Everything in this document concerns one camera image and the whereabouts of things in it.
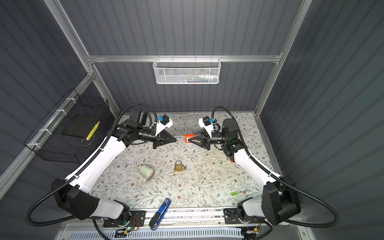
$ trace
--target wire mesh basket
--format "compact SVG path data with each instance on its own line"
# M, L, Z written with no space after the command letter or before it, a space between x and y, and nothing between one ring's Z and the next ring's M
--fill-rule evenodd
M221 62L153 61L156 83L159 84L217 84Z
M33 142L30 136L24 143L47 161L84 162L102 143L114 121L108 101L103 98L76 95L63 109L56 111L59 113L53 121L39 130L42 131L41 136ZM83 132L82 137L76 132L71 133L76 131L71 128L76 119L77 123L80 121L78 129Z

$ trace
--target yellow connector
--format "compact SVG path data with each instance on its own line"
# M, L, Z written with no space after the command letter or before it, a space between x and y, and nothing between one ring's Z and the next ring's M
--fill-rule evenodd
M95 126L93 127L92 131L88 134L86 140L89 141L93 134L96 132L96 129L99 127L100 121L98 121Z

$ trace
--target wall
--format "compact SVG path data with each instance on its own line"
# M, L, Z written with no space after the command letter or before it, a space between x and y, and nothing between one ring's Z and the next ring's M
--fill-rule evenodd
M384 1L314 1L261 118L284 175L333 206L316 239L384 225ZM302 198L309 222L329 221Z
M79 1L62 5L90 55L275 55L300 0ZM254 110L273 63L223 63L220 83L159 85L150 63L96 63L120 109Z
M55 104L86 72L44 1L0 1L0 172L24 148L23 142ZM31 227L28 208L76 164L38 157L0 200L0 239L53 239L57 225ZM54 199L34 213L35 220L65 215Z

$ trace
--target floral pattern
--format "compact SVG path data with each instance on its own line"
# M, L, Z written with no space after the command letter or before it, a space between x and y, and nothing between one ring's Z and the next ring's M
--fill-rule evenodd
M173 126L166 129L174 136L191 134L200 127L199 118L210 114L169 114ZM249 150L272 169L252 113L234 114ZM216 113L218 123L228 118L226 113ZM159 208L167 197L171 207L235 206L248 197L261 198L262 188L237 164L227 160L224 153L214 146L211 150L182 141L152 149L152 143L130 145L118 155L100 175L91 194L125 202L132 209ZM182 172L174 171L176 160L184 165ZM155 171L147 181L138 171L146 164ZM252 190L230 193L254 187Z

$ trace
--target white mesh basket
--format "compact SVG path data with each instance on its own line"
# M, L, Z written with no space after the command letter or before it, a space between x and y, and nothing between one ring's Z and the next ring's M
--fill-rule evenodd
M153 70L159 84L217 84L221 62L166 62L155 59Z

